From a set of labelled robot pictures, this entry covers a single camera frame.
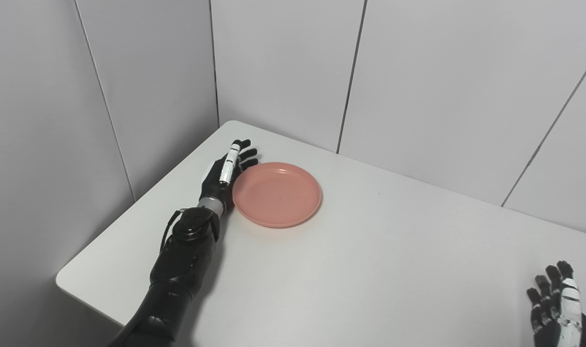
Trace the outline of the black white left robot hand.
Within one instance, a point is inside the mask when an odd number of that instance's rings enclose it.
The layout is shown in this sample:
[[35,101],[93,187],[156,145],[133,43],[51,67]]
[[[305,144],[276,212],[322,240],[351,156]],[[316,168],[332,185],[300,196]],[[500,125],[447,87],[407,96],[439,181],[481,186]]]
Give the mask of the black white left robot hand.
[[233,185],[242,173],[258,163],[258,150],[252,147],[251,140],[233,141],[229,151],[213,163],[203,180],[198,206],[218,215],[231,210]]

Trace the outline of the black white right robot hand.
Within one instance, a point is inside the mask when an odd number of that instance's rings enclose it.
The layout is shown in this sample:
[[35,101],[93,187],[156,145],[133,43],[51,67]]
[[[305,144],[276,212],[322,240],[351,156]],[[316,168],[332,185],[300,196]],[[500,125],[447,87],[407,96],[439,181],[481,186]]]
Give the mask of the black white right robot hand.
[[569,262],[561,260],[535,277],[526,291],[536,347],[586,347],[586,314]]

